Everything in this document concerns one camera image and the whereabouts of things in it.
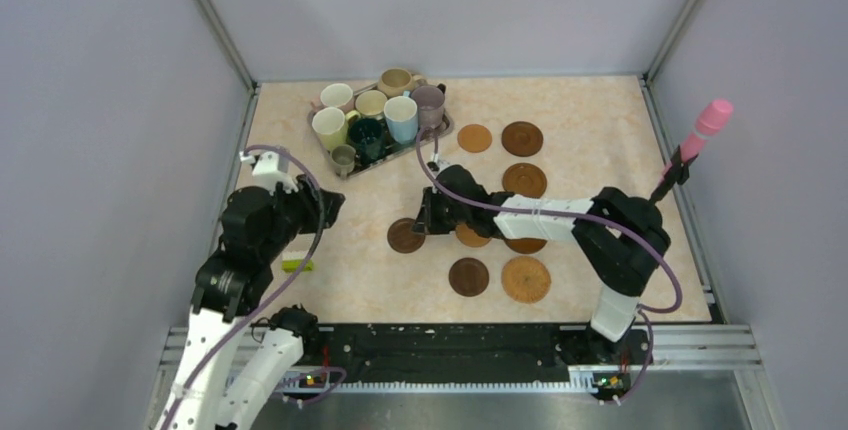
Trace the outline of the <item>dark walnut coaster front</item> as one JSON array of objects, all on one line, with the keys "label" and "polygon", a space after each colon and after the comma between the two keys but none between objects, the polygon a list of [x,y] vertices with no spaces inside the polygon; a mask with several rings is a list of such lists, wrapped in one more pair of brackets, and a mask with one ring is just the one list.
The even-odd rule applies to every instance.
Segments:
[{"label": "dark walnut coaster front", "polygon": [[457,294],[463,297],[475,297],[488,288],[490,276],[488,268],[483,262],[466,257],[451,265],[448,281]]}]

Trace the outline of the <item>brown saucer coaster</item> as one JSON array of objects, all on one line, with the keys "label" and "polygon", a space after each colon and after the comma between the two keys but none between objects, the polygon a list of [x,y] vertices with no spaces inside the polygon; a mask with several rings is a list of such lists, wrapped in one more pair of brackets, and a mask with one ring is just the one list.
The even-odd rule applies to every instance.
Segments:
[{"label": "brown saucer coaster", "polygon": [[547,241],[535,238],[521,238],[506,239],[504,243],[509,249],[518,254],[531,255],[542,250],[546,246]]},{"label": "brown saucer coaster", "polygon": [[542,149],[544,134],[531,122],[515,121],[503,129],[501,144],[508,153],[514,156],[531,157]]},{"label": "brown saucer coaster", "polygon": [[530,163],[516,163],[508,167],[501,179],[503,189],[525,197],[542,197],[548,185],[544,171]]}]

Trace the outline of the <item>woven rattan coaster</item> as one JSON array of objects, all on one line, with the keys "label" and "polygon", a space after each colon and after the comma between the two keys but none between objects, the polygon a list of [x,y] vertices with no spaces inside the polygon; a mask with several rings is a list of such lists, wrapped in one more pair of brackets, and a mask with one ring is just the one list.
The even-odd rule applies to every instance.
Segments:
[{"label": "woven rattan coaster", "polygon": [[547,296],[552,280],[541,261],[529,256],[518,256],[503,266],[501,284],[504,292],[514,301],[535,304]]}]

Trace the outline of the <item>pale yellow mug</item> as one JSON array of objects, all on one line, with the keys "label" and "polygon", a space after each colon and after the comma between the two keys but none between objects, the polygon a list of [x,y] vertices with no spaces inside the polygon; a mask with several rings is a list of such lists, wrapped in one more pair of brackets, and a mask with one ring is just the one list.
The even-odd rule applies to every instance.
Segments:
[{"label": "pale yellow mug", "polygon": [[326,107],[314,114],[311,126],[322,147],[332,152],[347,143],[349,127],[360,117],[356,110],[345,112],[337,107]]}]

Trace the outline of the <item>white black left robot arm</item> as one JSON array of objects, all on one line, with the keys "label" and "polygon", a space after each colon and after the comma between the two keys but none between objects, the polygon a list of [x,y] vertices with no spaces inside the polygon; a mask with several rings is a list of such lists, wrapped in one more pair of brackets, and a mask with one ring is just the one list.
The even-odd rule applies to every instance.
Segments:
[{"label": "white black left robot arm", "polygon": [[234,191],[220,217],[217,249],[198,270],[188,334],[161,429],[249,429],[287,371],[319,354],[317,318],[301,306],[271,318],[259,349],[237,377],[232,363],[253,312],[273,280],[271,265],[299,235],[331,227],[345,197],[298,176],[287,192]]}]

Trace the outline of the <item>light bamboo coaster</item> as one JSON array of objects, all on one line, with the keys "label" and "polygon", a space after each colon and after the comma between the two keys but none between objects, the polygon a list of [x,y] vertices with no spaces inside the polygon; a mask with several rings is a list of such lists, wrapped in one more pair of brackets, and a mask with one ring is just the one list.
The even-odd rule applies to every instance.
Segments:
[{"label": "light bamboo coaster", "polygon": [[455,228],[455,236],[460,243],[470,248],[484,247],[491,241],[490,237],[478,235],[466,224],[460,224]]},{"label": "light bamboo coaster", "polygon": [[463,150],[469,153],[481,153],[492,145],[493,137],[486,126],[468,124],[459,130],[457,141]]}]

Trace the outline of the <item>mauve mug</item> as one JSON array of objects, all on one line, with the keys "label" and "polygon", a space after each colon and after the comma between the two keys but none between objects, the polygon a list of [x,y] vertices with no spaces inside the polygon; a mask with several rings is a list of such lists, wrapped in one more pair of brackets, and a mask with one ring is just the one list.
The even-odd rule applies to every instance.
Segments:
[{"label": "mauve mug", "polygon": [[446,101],[446,85],[421,85],[410,94],[416,103],[419,127],[437,128],[441,125]]}]

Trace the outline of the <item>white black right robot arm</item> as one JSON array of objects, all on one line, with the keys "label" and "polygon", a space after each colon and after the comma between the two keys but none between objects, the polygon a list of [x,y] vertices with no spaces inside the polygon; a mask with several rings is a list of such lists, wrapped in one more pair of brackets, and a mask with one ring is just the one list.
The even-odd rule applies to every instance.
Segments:
[{"label": "white black right robot arm", "polygon": [[602,282],[586,335],[589,354],[612,362],[627,347],[625,333],[671,239],[655,203],[605,187],[588,199],[555,200],[489,192],[459,164],[429,162],[413,230],[445,235],[458,226],[483,238],[573,241]]}]

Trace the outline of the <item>dark walnut coaster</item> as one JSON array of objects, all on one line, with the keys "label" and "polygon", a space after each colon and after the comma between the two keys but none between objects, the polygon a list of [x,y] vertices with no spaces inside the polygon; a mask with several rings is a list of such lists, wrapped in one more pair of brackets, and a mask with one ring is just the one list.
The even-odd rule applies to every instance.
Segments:
[{"label": "dark walnut coaster", "polygon": [[483,262],[466,257],[451,265],[448,281],[457,294],[463,297],[475,297],[488,288],[490,276],[488,268]]},{"label": "dark walnut coaster", "polygon": [[387,230],[387,242],[392,250],[401,254],[410,254],[419,250],[426,236],[413,231],[415,220],[401,218],[393,222]]}]

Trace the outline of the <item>small grey-green cup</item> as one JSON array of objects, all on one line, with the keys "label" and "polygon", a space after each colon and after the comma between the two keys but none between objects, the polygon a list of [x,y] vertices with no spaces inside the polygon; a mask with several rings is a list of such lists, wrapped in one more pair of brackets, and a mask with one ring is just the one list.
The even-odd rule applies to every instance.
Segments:
[{"label": "small grey-green cup", "polygon": [[350,145],[339,145],[330,152],[330,158],[334,172],[346,179],[355,169],[357,153]]}]

